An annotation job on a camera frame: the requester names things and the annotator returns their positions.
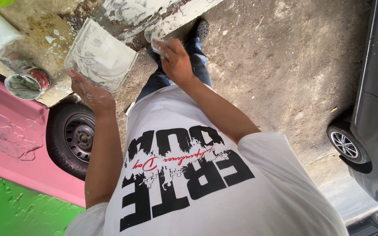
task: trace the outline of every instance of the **t-shirt print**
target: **t-shirt print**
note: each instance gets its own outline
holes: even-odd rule
[[[123,212],[133,205],[134,213],[123,213],[120,231],[255,178],[234,150],[234,143],[225,144],[207,126],[150,130],[133,139],[118,188],[124,192]]]

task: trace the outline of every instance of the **man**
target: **man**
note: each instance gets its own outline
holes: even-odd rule
[[[87,210],[66,235],[347,235],[285,135],[261,133],[213,91],[208,23],[195,29],[185,47],[155,42],[164,57],[129,112],[124,158],[113,97],[67,71],[96,130]]]

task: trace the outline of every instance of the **jeans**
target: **jeans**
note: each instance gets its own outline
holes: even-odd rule
[[[201,42],[199,38],[189,40],[184,47],[189,54],[193,74],[199,78],[202,83],[207,84],[212,88],[211,77],[206,67],[207,57],[201,51]],[[173,82],[164,73],[160,62],[157,70],[150,76],[150,78],[148,78],[147,83],[136,98],[136,102],[148,94],[170,85],[173,85]]]

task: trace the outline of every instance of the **hand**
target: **hand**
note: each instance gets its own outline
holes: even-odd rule
[[[164,57],[161,57],[161,64],[163,71],[171,81],[182,87],[197,79],[193,75],[189,55],[179,40],[169,40],[168,43],[154,40],[154,43],[164,53]]]
[[[75,70],[65,71],[71,77],[71,89],[94,111],[96,117],[115,114],[116,103],[112,95],[103,88],[92,85],[87,79]]]

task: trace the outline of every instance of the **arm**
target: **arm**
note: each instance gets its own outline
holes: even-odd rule
[[[238,144],[244,136],[260,132],[247,115],[193,75],[189,55],[179,40],[169,40],[168,44],[155,43],[165,55],[161,58],[164,72],[198,104],[223,134]]]
[[[110,201],[121,174],[123,158],[121,137],[116,122],[116,106],[112,95],[92,85],[80,73],[67,70],[72,90],[94,111],[96,130],[90,163],[85,179],[86,208]]]

